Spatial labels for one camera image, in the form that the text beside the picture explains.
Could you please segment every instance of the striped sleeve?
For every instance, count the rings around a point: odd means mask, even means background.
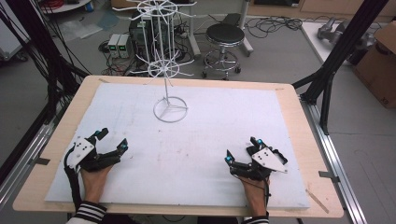
[[[270,223],[268,220],[268,212],[266,216],[262,217],[252,217],[250,219],[247,219],[243,221],[241,224],[268,224]]]
[[[83,201],[76,215],[67,224],[74,223],[100,223],[106,214],[106,208],[97,203]]]

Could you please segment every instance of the gray floor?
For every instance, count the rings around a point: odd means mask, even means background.
[[[59,20],[83,19],[81,22],[84,25],[97,24],[102,18],[109,16],[104,8],[97,8],[93,13],[75,10],[59,15]],[[195,27],[207,20],[210,18],[197,20]],[[98,51],[98,46],[108,40],[111,34],[128,31],[128,21],[112,22],[115,25],[104,31],[86,39],[77,38],[67,42],[68,47],[93,74],[101,74],[106,69],[106,59]],[[244,51],[234,50],[242,64],[242,72],[231,73],[230,80],[293,83],[320,67],[320,60],[302,31],[283,27],[264,39],[255,38],[248,32],[246,35],[254,52],[247,57]],[[196,37],[203,54],[212,48],[203,35]],[[202,69],[202,59],[183,67],[184,72],[194,73],[192,78],[198,79],[201,78]],[[207,79],[222,77],[223,74],[209,72]],[[297,92],[302,93],[305,89],[306,87],[302,87]],[[3,164],[46,103],[46,82],[31,61],[10,62],[0,67],[0,92],[0,164]],[[329,132],[367,222],[396,223],[396,179],[393,176],[396,172],[396,110],[384,108],[355,77],[350,66],[342,66],[333,82]],[[0,211],[0,223],[66,221],[65,215],[59,213],[13,211],[11,206],[16,193],[17,190]],[[153,223],[165,222],[162,217],[150,219]],[[194,217],[188,217],[179,223],[194,221]],[[295,218],[271,217],[271,221],[297,223]],[[339,219],[304,218],[303,222],[349,223],[347,215]]]

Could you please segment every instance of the stool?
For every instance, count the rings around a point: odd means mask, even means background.
[[[238,58],[225,48],[240,45],[245,38],[244,32],[231,24],[218,23],[207,28],[206,38],[209,42],[220,46],[220,49],[212,50],[204,57],[205,69],[202,77],[206,78],[207,68],[225,72],[223,80],[228,80],[228,71],[231,69],[235,69],[236,73],[240,73],[241,67]],[[211,62],[209,60],[210,57],[216,58],[216,60]]]

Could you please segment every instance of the white paper sheet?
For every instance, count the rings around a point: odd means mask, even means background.
[[[152,112],[165,95],[164,86],[104,83],[98,88],[74,139],[108,128],[109,134],[96,144],[98,152],[115,149],[123,138],[129,142],[109,173],[101,202],[245,206],[242,184],[230,175],[224,158],[229,149],[237,161],[250,162],[246,147],[255,136],[289,160],[287,174],[271,174],[269,207],[309,207],[274,91],[168,90],[189,107],[187,117],[177,123],[159,121]],[[72,202],[62,164],[46,201]]]

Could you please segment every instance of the cardboard box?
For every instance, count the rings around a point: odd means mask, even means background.
[[[137,3],[128,2],[126,0],[111,0],[111,6],[116,8],[136,7]]]
[[[375,33],[377,43],[354,69],[355,75],[386,108],[396,108],[396,21]]]

